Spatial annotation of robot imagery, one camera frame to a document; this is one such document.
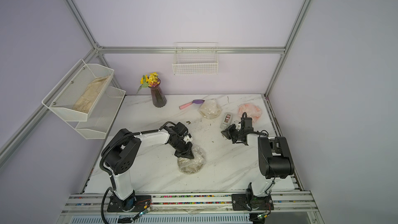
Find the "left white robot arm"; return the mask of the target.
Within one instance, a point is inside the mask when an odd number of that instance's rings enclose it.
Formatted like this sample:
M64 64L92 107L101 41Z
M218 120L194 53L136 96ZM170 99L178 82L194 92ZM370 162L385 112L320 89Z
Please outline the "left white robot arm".
M177 158L194 159L192 135L181 122L170 121L155 130L131 132L121 129L101 153L99 168L108 174L111 190L117 199L125 201L135 194L130 179L130 168L140 148L171 145Z

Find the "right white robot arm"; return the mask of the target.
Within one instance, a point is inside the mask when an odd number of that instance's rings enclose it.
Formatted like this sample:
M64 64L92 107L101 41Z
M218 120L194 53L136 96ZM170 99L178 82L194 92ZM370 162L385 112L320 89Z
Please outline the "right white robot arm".
M270 137L266 130L256 131L246 112L238 125L229 125L221 134L233 144L257 147L260 174L246 189L248 200L270 196L278 181L294 174L295 166L287 139L284 136Z

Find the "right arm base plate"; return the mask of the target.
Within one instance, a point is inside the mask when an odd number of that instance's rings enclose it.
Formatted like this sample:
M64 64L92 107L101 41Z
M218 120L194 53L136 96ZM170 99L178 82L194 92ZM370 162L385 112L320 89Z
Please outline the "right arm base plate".
M233 194L231 198L234 211L272 211L274 209L271 196L248 197L245 194Z

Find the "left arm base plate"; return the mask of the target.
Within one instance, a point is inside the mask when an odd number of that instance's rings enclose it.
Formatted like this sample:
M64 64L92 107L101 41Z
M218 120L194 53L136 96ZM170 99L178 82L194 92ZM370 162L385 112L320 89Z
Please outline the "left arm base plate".
M131 196L125 200L120 200L115 194L110 196L110 202L107 207L108 213L134 212L139 213L148 208L151 204L150 195Z

